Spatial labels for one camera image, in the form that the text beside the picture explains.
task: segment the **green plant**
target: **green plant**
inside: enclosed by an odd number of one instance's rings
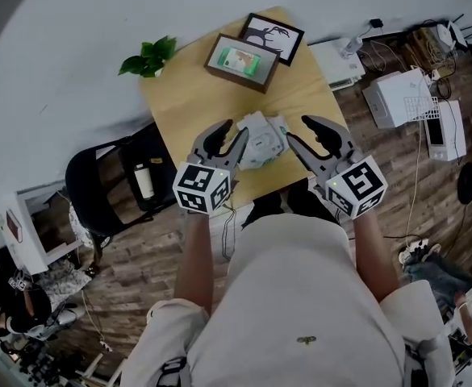
[[[119,70],[119,74],[133,73],[142,77],[155,77],[155,73],[164,67],[164,63],[173,57],[177,38],[163,37],[157,42],[142,43],[140,56],[128,57]]]

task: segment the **photo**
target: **photo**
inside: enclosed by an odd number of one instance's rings
[[[297,28],[255,14],[248,17],[240,33],[241,39],[277,52],[279,61],[288,66],[293,61],[302,36],[303,31]]]

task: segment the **black chair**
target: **black chair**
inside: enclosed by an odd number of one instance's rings
[[[98,171],[96,152],[116,147],[124,176],[139,208],[145,213],[130,223],[123,223],[108,202]],[[137,164],[148,164],[155,195],[142,198],[133,169]],[[176,202],[173,180],[177,173],[165,148],[156,124],[149,125],[133,136],[128,136],[79,152],[69,162],[65,184],[81,224],[93,235],[109,237],[136,225],[152,220],[152,216]]]

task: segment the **jeans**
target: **jeans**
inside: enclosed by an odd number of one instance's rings
[[[287,205],[295,214],[320,218],[339,225],[331,212],[320,202],[318,197],[308,190],[308,185],[307,179],[295,182],[290,187]],[[254,200],[253,203],[254,207],[246,218],[246,221],[244,221],[243,228],[250,223],[254,223],[259,218],[284,213],[284,210],[281,208],[281,196],[279,192],[268,193],[264,197]]]
[[[431,254],[425,262],[408,259],[403,279],[414,282],[427,280],[441,312],[454,311],[454,295],[472,288],[472,276],[438,254]]]

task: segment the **wire basket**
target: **wire basket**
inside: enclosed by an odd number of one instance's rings
[[[435,96],[412,96],[404,98],[408,122],[440,118],[438,98]]]

